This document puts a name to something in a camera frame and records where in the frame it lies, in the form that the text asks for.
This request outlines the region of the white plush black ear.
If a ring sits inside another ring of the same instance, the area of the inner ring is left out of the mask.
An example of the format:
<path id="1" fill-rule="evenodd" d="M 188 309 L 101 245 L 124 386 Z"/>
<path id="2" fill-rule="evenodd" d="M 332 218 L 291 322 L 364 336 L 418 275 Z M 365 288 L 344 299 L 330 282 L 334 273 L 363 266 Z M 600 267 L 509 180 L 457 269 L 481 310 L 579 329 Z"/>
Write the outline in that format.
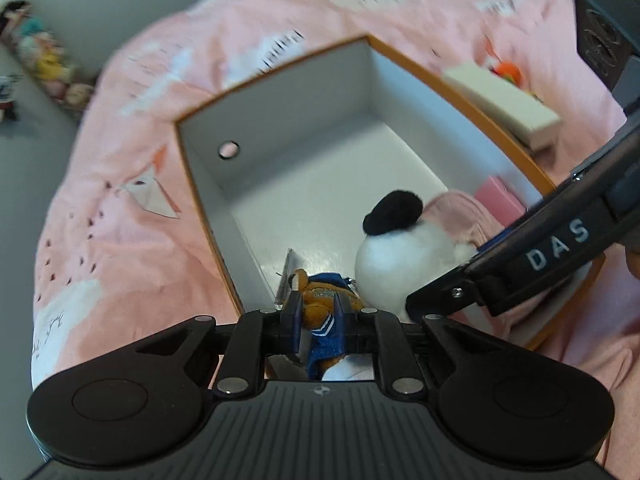
<path id="1" fill-rule="evenodd" d="M 413 292 L 469 261 L 474 245 L 457 242 L 422 217 L 424 205 L 410 191 L 385 195 L 364 217 L 364 239 L 355 259 L 362 302 L 410 321 L 406 300 Z"/>

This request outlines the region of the pink patterned duvet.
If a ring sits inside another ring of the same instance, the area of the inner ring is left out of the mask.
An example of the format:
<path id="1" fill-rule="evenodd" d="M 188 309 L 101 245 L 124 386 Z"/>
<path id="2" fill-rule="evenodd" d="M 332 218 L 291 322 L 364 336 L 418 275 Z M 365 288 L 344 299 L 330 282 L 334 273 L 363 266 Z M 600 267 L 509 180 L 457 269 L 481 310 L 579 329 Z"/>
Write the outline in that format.
<path id="1" fill-rule="evenodd" d="M 498 316 L 471 304 L 398 318 L 424 330 L 423 396 L 347 393 L 373 379 L 370 353 L 311 380 L 304 330 L 302 382 L 239 394 L 236 324 L 284 305 L 235 310 L 178 121 L 363 36 L 440 78 L 516 64 L 518 88 L 562 126 L 538 152 L 503 130 L 552 192 L 639 116 L 579 56 L 574 0 L 201 0 L 145 30 L 105 67 L 41 235 L 27 408 L 39 478 L 638 477 L 639 246 L 615 243 Z"/>

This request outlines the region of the brown bear blue outfit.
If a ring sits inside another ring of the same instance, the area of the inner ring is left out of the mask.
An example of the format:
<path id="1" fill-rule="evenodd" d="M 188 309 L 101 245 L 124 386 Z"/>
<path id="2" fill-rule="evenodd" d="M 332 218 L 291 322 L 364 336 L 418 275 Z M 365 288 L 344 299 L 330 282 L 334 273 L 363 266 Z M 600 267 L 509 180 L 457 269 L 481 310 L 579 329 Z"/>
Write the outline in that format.
<path id="1" fill-rule="evenodd" d="M 338 273 L 309 275 L 297 269 L 290 276 L 290 285 L 302 295 L 302 327 L 310 336 L 307 375 L 319 380 L 346 356 L 344 307 L 357 312 L 363 303 Z"/>

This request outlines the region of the pink cloth pouch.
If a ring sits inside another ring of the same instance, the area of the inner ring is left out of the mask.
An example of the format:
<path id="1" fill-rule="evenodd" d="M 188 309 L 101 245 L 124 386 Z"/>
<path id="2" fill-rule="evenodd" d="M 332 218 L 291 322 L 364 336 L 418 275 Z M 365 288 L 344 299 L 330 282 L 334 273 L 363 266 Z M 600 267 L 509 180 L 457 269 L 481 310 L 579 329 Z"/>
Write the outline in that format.
<path id="1" fill-rule="evenodd" d="M 480 248 L 503 230 L 503 225 L 473 196 L 448 191 L 430 200 L 423 220 L 442 228 L 456 243 Z"/>

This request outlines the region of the small pink box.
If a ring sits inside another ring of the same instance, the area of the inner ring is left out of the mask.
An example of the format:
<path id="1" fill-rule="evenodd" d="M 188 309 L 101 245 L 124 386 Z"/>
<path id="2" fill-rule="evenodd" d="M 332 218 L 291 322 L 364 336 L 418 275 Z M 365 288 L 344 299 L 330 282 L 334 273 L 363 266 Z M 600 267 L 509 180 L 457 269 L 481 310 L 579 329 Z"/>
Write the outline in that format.
<path id="1" fill-rule="evenodd" d="M 525 214 L 525 206 L 497 177 L 487 178 L 474 197 L 503 226 L 510 226 Z"/>

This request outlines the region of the orange crochet fruit toy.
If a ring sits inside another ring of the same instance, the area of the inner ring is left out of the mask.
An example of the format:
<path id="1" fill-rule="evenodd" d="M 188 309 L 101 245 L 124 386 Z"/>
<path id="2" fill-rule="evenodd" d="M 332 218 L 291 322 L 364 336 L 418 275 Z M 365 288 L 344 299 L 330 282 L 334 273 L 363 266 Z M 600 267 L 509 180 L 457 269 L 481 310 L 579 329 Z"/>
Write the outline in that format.
<path id="1" fill-rule="evenodd" d="M 487 61 L 487 68 L 498 77 L 509 81 L 514 86 L 521 87 L 523 76 L 518 66 L 512 62 L 501 61 L 500 58 L 492 56 Z"/>

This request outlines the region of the orange white cardboard box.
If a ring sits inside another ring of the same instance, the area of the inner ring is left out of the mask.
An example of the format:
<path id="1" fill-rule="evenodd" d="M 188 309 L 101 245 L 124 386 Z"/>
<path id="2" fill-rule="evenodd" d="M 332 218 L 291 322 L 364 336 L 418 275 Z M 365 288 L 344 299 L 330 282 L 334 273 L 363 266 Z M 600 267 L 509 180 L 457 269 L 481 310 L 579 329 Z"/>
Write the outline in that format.
<path id="1" fill-rule="evenodd" d="M 181 158 L 235 310 L 276 302 L 286 264 L 354 272 L 386 193 L 474 193 L 497 177 L 525 206 L 553 181 L 439 76 L 363 36 L 224 92 L 178 121 Z"/>

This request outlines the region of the white rectangular box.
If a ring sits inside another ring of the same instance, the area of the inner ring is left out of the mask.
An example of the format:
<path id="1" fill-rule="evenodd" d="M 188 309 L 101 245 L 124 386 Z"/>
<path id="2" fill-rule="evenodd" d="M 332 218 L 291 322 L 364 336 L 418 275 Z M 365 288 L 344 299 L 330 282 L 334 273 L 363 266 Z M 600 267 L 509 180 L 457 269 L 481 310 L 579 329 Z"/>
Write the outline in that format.
<path id="1" fill-rule="evenodd" d="M 561 117 L 490 70 L 474 63 L 465 63 L 444 70 L 442 79 L 508 130 L 529 151 L 544 150 L 558 140 Z"/>

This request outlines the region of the hanging plush toy column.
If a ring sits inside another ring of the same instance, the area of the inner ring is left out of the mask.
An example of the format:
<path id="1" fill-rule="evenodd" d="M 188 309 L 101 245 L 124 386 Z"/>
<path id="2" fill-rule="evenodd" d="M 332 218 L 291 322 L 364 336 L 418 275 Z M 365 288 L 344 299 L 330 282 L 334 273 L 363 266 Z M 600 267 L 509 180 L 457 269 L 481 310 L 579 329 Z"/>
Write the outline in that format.
<path id="1" fill-rule="evenodd" d="M 1 44 L 62 110 L 80 122 L 94 80 L 77 64 L 27 0 L 1 0 Z"/>

